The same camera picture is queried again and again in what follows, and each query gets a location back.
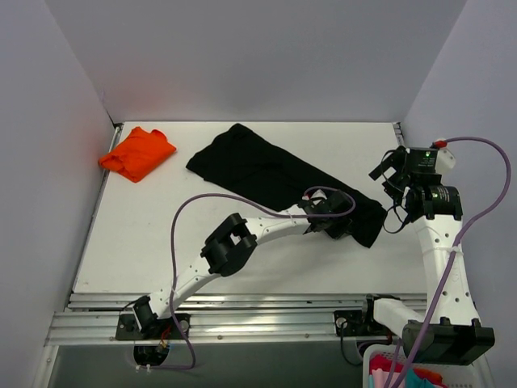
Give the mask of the black t shirt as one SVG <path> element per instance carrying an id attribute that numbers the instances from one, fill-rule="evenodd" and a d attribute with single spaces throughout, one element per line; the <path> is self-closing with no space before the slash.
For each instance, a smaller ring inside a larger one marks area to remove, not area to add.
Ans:
<path id="1" fill-rule="evenodd" d="M 275 211 L 296 204 L 315 186 L 335 188 L 355 200 L 349 219 L 327 234 L 349 234 L 364 247 L 376 241 L 387 216 L 376 200 L 273 145 L 242 124 L 234 124 L 195 153 L 186 168 L 204 180 Z"/>

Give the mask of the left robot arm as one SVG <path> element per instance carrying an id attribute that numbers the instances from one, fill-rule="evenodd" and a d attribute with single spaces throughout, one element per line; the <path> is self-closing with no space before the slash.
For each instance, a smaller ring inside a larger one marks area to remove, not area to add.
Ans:
<path id="1" fill-rule="evenodd" d="M 350 195 L 337 189 L 325 194 L 324 187 L 311 190 L 313 196 L 305 194 L 297 204 L 278 213 L 229 194 L 208 193 L 187 200 L 174 215 L 170 229 L 171 281 L 132 304 L 134 330 L 145 339 L 157 337 L 165 321 L 173 317 L 174 310 L 209 282 L 242 270 L 260 245 L 292 235 L 323 232 L 342 222 L 351 223 L 350 216 L 356 203 Z M 179 215 L 190 203 L 209 197 L 237 200 L 264 215 L 243 217 L 239 213 L 230 214 L 206 238 L 200 254 L 179 272 L 174 240 Z"/>

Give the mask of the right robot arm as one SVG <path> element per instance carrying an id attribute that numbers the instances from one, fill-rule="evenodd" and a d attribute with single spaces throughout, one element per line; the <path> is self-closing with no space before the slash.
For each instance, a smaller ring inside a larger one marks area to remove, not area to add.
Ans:
<path id="1" fill-rule="evenodd" d="M 494 346 L 494 331 L 483 327 L 470 294 L 458 238 L 464 225 L 458 190 L 441 182 L 438 165 L 449 157 L 437 148 L 399 146 L 385 153 L 369 174 L 383 178 L 393 206 L 406 211 L 403 226 L 418 236 L 427 287 L 425 314 L 400 298 L 369 294 L 359 312 L 367 333 L 389 329 L 405 356 L 417 363 L 470 365 Z"/>

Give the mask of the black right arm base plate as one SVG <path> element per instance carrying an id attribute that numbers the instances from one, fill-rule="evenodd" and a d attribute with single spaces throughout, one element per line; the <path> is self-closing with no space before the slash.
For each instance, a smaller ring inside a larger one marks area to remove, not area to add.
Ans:
<path id="1" fill-rule="evenodd" d="M 391 336 L 392 332 L 361 310 L 335 310 L 335 334 L 338 337 Z"/>

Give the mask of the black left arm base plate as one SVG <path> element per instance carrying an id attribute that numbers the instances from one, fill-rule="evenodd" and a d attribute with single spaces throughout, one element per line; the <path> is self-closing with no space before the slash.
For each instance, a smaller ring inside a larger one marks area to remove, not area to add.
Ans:
<path id="1" fill-rule="evenodd" d="M 150 330 L 143 332 L 138 326 L 134 313 L 126 312 L 118 317 L 115 339 L 119 341 L 161 340 L 166 338 L 164 332 L 167 333 L 169 340 L 182 339 L 172 318 L 159 319 Z"/>

